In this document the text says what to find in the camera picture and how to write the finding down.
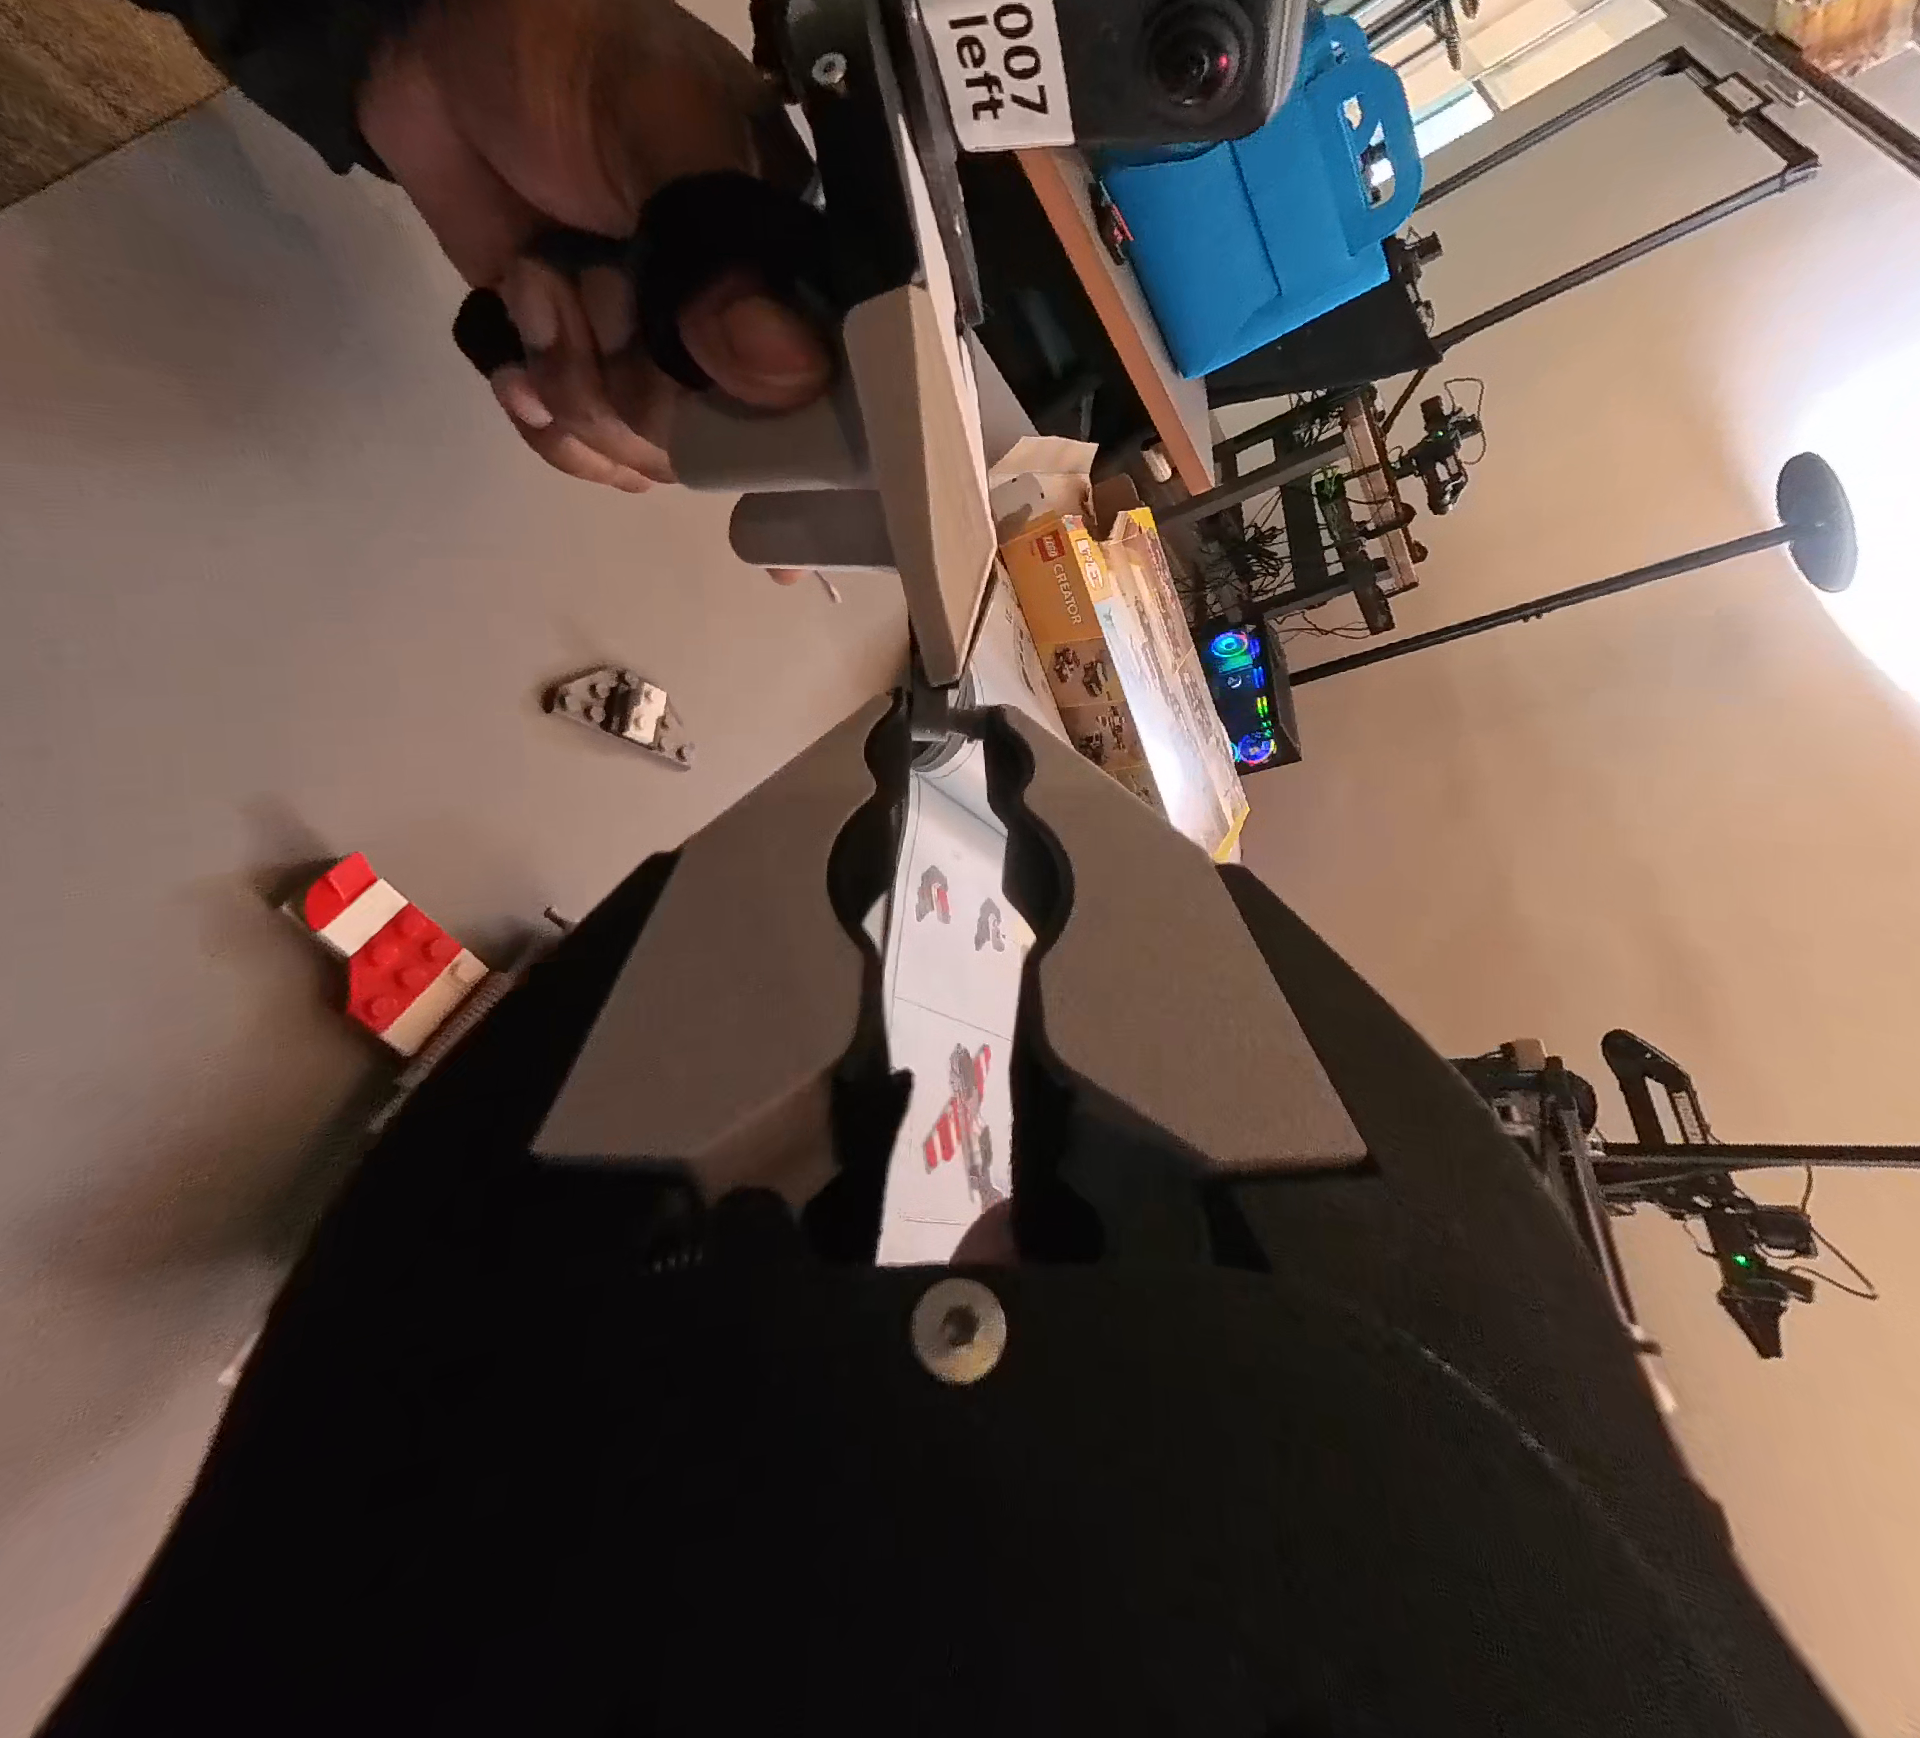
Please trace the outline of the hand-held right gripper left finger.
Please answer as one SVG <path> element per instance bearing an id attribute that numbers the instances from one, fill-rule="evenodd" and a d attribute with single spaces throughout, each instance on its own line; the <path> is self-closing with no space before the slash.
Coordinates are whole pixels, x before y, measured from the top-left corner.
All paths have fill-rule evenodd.
<path id="1" fill-rule="evenodd" d="M 911 699 L 866 699 L 678 854 L 535 1134 L 545 1162 L 782 1195 L 877 1264 L 911 1075 L 877 934 L 915 774 Z"/>

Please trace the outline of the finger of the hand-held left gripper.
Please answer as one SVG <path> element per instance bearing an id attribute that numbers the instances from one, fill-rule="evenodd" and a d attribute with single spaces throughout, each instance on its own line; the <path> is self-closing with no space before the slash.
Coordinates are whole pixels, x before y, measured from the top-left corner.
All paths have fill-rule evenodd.
<path id="1" fill-rule="evenodd" d="M 921 678 L 953 706 L 995 573 L 971 349 L 923 284 L 854 305 L 842 346 Z"/>

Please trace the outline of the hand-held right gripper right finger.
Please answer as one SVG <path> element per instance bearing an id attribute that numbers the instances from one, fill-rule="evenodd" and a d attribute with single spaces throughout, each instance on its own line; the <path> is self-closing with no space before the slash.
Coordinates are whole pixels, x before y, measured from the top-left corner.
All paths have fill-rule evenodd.
<path id="1" fill-rule="evenodd" d="M 1271 1266 L 1248 1188 L 1368 1144 L 1225 872 L 1025 713 L 975 720 L 1034 929 L 1008 1245 L 1028 1266 Z"/>

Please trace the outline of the brick building instruction booklet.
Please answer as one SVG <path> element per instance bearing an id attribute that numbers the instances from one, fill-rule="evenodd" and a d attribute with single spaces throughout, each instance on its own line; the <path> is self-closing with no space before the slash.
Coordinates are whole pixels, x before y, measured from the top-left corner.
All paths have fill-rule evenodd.
<path id="1" fill-rule="evenodd" d="M 959 732 L 964 717 L 992 706 L 1056 728 L 1008 587 L 992 590 L 975 663 L 945 693 L 945 732 L 928 723 L 911 749 L 893 887 L 866 916 L 893 1067 L 911 1075 L 885 1171 L 881 1266 L 945 1264 L 1016 1180 L 1010 1053 L 1034 923 L 1004 885 L 1008 831 L 986 743 Z"/>

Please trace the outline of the grey desk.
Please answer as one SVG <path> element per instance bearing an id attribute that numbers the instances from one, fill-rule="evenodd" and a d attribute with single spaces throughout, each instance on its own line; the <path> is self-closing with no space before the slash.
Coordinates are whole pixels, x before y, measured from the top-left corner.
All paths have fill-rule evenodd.
<path id="1" fill-rule="evenodd" d="M 170 1528 L 397 1062 L 280 897 L 512 960 L 893 686 L 893 575 L 545 469 L 406 202 L 240 97 L 4 213 L 4 1735 Z M 694 767 L 546 717 L 667 686 Z"/>

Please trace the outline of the person's left hand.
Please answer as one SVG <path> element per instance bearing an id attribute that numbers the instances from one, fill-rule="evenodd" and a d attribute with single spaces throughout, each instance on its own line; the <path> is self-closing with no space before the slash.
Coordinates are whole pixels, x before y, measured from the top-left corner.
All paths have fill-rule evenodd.
<path id="1" fill-rule="evenodd" d="M 672 483 L 680 389 L 650 368 L 612 267 L 566 272 L 554 230 L 630 237 L 703 173 L 801 181 L 801 142 L 757 67 L 678 0 L 425 0 L 378 46 L 361 136 L 521 359 L 490 386 L 525 445 L 614 491 Z"/>

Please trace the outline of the wooden edged table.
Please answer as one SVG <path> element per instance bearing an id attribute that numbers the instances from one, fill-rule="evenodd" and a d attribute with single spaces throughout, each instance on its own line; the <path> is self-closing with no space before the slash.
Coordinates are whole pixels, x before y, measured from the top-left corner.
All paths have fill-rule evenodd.
<path id="1" fill-rule="evenodd" d="M 1181 373 L 1132 267 L 1108 251 L 1095 208 L 1095 193 L 1100 191 L 1095 170 L 1077 146 L 1025 146 L 1016 152 L 1016 161 L 1062 242 L 1072 277 L 1082 284 L 1126 376 L 1139 392 L 1171 472 L 1191 496 L 1210 491 L 1215 484 L 1215 459 L 1205 381 Z"/>

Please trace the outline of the blue storage case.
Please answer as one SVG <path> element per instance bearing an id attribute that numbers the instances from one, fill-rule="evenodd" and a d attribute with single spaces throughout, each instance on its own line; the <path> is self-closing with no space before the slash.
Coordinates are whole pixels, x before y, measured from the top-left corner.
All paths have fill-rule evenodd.
<path id="1" fill-rule="evenodd" d="M 1157 154 L 1104 152 L 1095 173 L 1182 376 L 1212 376 L 1385 284 L 1385 242 L 1426 193 L 1400 72 L 1361 21 L 1321 6 L 1265 124 Z"/>

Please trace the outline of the yellow toy brick box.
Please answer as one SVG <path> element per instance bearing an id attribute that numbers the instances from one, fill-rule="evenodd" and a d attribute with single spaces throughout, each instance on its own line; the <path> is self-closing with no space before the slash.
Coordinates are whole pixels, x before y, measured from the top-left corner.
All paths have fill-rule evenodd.
<path id="1" fill-rule="evenodd" d="M 1154 512 L 1095 445 L 1022 435 L 988 459 L 1000 567 L 1068 740 L 1212 858 L 1233 858 L 1248 795 L 1215 713 Z"/>

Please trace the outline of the dark grey wedge plate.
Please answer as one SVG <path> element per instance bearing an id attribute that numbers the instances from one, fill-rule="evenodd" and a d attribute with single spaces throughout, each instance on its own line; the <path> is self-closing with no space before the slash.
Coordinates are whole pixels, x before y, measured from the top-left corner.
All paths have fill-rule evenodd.
<path id="1" fill-rule="evenodd" d="M 627 665 L 594 665 L 554 678 L 541 693 L 541 706 L 546 717 L 572 720 L 609 740 L 657 760 L 661 767 L 694 767 L 694 740 L 667 686 Z"/>

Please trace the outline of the black computer case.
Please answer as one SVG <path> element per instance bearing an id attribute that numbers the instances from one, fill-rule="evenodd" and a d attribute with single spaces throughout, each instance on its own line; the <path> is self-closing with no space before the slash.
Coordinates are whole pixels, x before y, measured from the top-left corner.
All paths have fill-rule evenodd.
<path id="1" fill-rule="evenodd" d="M 1265 623 L 1205 623 L 1198 663 L 1242 774 L 1295 767 L 1301 728 L 1284 644 Z"/>

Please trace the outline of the red white striped brick wing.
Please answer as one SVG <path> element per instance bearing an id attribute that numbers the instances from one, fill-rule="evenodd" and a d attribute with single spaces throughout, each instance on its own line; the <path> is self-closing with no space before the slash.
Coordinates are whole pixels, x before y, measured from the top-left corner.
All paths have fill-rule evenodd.
<path id="1" fill-rule="evenodd" d="M 480 995 L 490 969 L 365 854 L 288 887 L 291 916 L 346 971 L 346 1015 L 401 1059 L 425 1048 Z"/>

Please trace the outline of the black metal rack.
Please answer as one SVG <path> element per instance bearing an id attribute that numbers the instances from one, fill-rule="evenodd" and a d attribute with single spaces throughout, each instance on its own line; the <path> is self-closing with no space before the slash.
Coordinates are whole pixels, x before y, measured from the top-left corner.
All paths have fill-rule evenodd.
<path id="1" fill-rule="evenodd" d="M 1375 386 L 1311 392 L 1212 445 L 1215 484 L 1237 499 L 1198 525 L 1193 623 L 1301 623 L 1350 596 L 1344 638 L 1382 638 L 1420 587 L 1416 518 L 1451 514 L 1484 453 L 1482 381 L 1420 400 L 1411 439 Z"/>

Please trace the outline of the black stand with round base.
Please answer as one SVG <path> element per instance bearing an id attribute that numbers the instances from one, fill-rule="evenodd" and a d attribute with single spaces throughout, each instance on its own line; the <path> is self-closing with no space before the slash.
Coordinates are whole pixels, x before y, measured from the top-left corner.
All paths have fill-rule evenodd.
<path id="1" fill-rule="evenodd" d="M 1660 561 L 1647 561 L 1641 567 L 1616 573 L 1605 580 L 1577 581 L 1556 592 L 1525 596 L 1519 604 L 1482 611 L 1472 617 L 1456 617 L 1427 634 L 1396 638 L 1376 646 L 1350 652 L 1340 658 L 1318 663 L 1311 668 L 1290 671 L 1290 686 L 1301 690 L 1301 686 L 1328 683 L 1355 668 L 1376 668 L 1376 665 L 1403 663 L 1432 646 L 1451 646 L 1459 641 L 1488 638 L 1496 628 L 1511 628 L 1520 623 L 1548 623 L 1556 611 L 1596 604 L 1605 596 L 1637 592 L 1654 581 L 1710 573 L 1716 564 L 1729 564 L 1729 561 L 1754 558 L 1766 549 L 1788 549 L 1794 573 L 1826 596 L 1838 596 L 1857 581 L 1859 540 L 1857 540 L 1853 499 L 1845 491 L 1841 475 L 1820 453 L 1788 457 L 1788 465 L 1782 469 L 1772 483 L 1772 525 L 1771 527 L 1744 532 L 1737 540 L 1723 540 L 1702 549 L 1682 549 Z"/>

